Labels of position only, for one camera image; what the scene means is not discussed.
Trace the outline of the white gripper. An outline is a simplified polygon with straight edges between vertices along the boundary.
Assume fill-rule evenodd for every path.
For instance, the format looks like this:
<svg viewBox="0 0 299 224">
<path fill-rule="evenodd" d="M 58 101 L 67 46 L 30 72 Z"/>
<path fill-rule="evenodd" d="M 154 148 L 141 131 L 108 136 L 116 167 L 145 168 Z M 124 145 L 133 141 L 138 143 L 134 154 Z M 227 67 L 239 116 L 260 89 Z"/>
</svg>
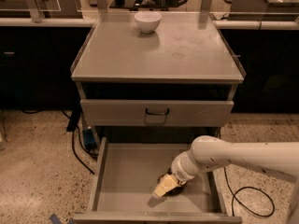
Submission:
<svg viewBox="0 0 299 224">
<path fill-rule="evenodd" d="M 171 175 L 165 174 L 158 179 L 158 184 L 153 191 L 153 196 L 156 199 L 177 188 L 180 185 L 179 182 L 188 182 L 194 179 L 202 171 L 202 165 L 188 150 L 173 159 L 170 169 Z"/>
</svg>

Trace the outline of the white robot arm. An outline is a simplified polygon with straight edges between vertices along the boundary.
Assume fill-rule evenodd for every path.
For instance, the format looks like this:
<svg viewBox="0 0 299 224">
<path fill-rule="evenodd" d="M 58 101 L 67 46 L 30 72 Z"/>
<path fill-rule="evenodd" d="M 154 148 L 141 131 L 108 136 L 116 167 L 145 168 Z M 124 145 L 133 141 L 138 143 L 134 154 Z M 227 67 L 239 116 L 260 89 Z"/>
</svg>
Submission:
<svg viewBox="0 0 299 224">
<path fill-rule="evenodd" d="M 231 143 L 209 135 L 199 136 L 188 150 L 174 158 L 171 174 L 161 177 L 153 196 L 159 199 L 201 173 L 230 164 L 293 182 L 295 186 L 286 224 L 299 224 L 298 142 Z"/>
</svg>

